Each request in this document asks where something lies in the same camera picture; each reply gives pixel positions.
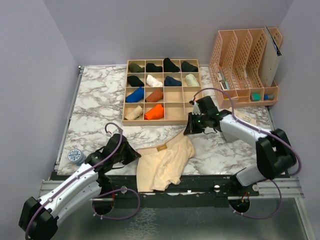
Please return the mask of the beige rolled cloth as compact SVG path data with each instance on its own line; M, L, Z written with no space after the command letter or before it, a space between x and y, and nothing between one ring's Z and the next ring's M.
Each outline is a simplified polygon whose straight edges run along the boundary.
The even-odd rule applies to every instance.
M124 116L125 120L133 121L139 118L143 114L143 108L138 105L135 107L132 111L130 111L128 114Z

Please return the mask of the orange rolled cloth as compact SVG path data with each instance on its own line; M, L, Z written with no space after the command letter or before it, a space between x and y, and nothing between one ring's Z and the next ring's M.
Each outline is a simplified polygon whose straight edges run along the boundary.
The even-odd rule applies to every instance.
M156 104L152 109L144 114L145 120L160 120L165 116L165 109L161 104Z

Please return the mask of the blue rolled cloth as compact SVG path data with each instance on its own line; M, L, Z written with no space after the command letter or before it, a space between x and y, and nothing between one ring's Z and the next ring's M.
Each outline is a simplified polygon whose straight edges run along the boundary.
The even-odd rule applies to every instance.
M144 88L139 87L125 98L126 103L137 103L144 98Z

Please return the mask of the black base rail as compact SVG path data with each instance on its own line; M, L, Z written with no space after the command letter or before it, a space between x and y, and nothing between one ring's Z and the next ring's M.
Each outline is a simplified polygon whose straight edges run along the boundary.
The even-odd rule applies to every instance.
M142 192L135 195L130 190L137 190L134 175L110 175L106 185L109 190L124 188L104 197L91 199L101 208L118 209L142 208L227 208L231 201L253 201L257 198L284 199L290 189L289 178L276 178L236 188L230 175L183 175L178 185L170 184L164 191Z

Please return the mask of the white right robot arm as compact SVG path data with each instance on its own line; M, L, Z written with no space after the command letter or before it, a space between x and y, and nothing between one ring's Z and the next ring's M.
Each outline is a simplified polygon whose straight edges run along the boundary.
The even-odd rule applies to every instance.
M191 100L190 104L193 109L187 115L185 136L204 133L206 128L211 128L255 148L256 163L236 173L229 184L234 195L242 195L253 183L273 180L297 163L283 130L258 128L236 118L229 110L218 110L210 96Z

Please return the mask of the cream folded underwear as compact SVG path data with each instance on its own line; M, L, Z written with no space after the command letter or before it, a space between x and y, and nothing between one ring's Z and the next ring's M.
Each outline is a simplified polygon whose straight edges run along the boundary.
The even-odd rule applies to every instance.
M257 124L257 123L256 123L256 119L253 118L253 117L251 117L250 115L248 115L248 114L246 114L246 113L243 113L243 112L240 112L240 111L235 110L235 111L234 111L234 114L235 114L235 116L236 116L238 119L240 119L240 120L243 120L243 121L245 121L245 122L247 122L247 123L250 123L250 124L252 124L252 125L256 125L256 124Z

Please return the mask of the pink file organizer rack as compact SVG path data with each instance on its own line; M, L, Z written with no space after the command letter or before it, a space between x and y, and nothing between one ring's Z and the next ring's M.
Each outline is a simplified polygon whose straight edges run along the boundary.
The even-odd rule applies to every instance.
M262 28L219 30L209 62L209 74L215 96L221 109L273 106L278 101L279 88L275 81L264 87L259 77L267 37ZM218 79L221 70L238 99L222 91ZM251 94L260 94L260 101L251 101ZM264 100L264 95L274 95L274 100Z

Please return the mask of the black rolled cloth left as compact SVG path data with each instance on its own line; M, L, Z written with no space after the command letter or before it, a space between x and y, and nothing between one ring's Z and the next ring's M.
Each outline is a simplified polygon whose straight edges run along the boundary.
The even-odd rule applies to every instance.
M145 84L142 80L140 80L140 78L136 75L130 75L127 77L127 83L131 86L131 87L144 87Z

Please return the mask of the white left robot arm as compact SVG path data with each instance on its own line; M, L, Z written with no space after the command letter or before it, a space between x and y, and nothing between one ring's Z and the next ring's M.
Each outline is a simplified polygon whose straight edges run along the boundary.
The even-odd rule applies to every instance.
M47 194L30 197L23 205L19 227L27 240L50 240L59 225L77 208L92 198L114 199L117 190L105 174L139 159L127 138L115 133L107 144L87 156L84 163L70 177Z

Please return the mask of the white rolled cloth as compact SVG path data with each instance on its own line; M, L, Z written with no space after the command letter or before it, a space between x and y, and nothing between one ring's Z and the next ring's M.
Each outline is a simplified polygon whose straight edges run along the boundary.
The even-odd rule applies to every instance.
M146 77L146 84L150 87L163 87L163 83L150 74Z

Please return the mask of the black rolled cloth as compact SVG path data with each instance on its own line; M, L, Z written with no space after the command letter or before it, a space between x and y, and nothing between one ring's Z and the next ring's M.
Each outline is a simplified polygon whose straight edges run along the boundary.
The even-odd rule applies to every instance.
M165 73L178 73L180 68L175 65L168 57L163 59L163 70Z
M145 84L142 80L140 80L140 78L136 75L130 75L127 77L127 83L131 86L131 87L144 87Z
M162 73L163 67L161 65L155 65L154 63L148 62L145 66L145 71L147 73Z

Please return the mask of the cards in rack slot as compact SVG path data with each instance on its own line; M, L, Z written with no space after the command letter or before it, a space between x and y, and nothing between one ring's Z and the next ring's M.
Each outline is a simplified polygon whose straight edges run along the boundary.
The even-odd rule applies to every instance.
M234 89L231 89L228 81L226 80L223 72L221 70L217 73L218 82L222 91L227 93L233 100L238 99L238 94Z

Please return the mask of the dark green rolled cloth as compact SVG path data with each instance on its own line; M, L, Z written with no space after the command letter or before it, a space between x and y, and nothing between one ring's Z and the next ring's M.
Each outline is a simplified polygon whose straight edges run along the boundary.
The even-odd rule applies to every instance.
M190 64L190 63L187 62L187 61L183 61L183 62L181 63L181 71L184 72L184 73L186 73L186 72L188 72L188 73L195 73L195 72L198 72L199 70L198 70L198 67L197 67L197 66L192 65L192 64Z

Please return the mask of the olive green rolled cloth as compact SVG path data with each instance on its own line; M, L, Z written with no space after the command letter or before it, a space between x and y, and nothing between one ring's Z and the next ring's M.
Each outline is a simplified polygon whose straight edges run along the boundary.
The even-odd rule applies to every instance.
M128 65L128 70L131 73L144 73L145 72L145 68L139 66L137 63L131 62Z

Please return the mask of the wooden compartment tray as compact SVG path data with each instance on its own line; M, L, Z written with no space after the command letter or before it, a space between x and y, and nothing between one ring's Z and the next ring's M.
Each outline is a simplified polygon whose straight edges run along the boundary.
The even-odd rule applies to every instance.
M124 90L124 104L122 123L124 126L171 126L171 125L186 125L188 122L188 113L193 110L193 105L190 104L192 99L200 99L203 94L199 91L202 89L202 81L200 76L199 63L197 59L170 59L176 66L179 67L180 72L164 72L163 59L136 59L127 62L126 84ZM198 67L198 72L182 72L181 63L187 61L190 64ZM128 70L130 63L136 63L140 67L144 67L142 73L131 73ZM146 72L146 64L153 63L156 66L162 66L162 72ZM193 74L199 86L187 86L186 75ZM163 87L150 87L146 84L147 75L152 75L158 81L163 83ZM128 103L125 99L132 94L139 87L131 87L127 82L128 76L137 76L143 81L144 98L139 102ZM182 86L165 86L164 80L166 76L171 76L176 80L181 81ZM146 102L153 91L160 89L163 92L163 99L158 102ZM161 104L164 107L164 117L158 120L145 120L144 115L151 110L155 105ZM142 115L135 120L126 120L125 115L131 112L137 106L143 109Z

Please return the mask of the navy rolled cloth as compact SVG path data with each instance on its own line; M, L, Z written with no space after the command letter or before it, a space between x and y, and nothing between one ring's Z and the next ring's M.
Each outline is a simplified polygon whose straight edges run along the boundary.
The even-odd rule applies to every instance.
M166 76L164 79L164 86L165 87L181 87L182 82L179 80L176 80L175 78L171 76Z

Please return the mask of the brown rolled cloth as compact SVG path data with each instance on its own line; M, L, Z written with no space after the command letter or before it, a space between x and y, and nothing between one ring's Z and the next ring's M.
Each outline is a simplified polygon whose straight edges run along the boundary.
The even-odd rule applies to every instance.
M157 88L155 91L153 91L148 97L145 98L145 101L147 103L155 103L164 98L163 92Z

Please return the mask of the pale green rolled cloth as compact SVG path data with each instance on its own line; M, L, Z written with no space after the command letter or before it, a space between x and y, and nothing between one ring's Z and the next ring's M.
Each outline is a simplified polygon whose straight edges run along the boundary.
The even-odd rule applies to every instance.
M186 81L187 86L189 86L189 87L199 87L200 86L197 78L193 74L187 74L185 76L185 81Z

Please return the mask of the blue grey cylinder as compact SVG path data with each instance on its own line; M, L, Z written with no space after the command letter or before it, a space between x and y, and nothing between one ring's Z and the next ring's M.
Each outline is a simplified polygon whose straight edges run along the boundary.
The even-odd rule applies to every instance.
M272 100L274 100L274 95L273 95L273 94L265 94L265 95L263 96L263 100L264 100L264 101L266 101L266 100L272 101Z

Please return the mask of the grey folder in rack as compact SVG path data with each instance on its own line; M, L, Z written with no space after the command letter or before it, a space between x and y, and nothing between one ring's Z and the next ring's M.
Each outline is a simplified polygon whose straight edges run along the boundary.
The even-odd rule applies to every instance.
M277 27L265 26L263 31L266 35L266 45L260 62L258 75L262 85L266 88L272 85L282 59L280 47L283 37Z

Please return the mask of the beige boxer underwear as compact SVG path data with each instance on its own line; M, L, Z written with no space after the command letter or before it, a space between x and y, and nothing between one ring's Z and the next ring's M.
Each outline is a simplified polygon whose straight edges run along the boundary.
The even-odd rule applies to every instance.
M190 138L181 131L162 144L139 148L136 184L139 193L165 191L170 184L178 185L195 148Z

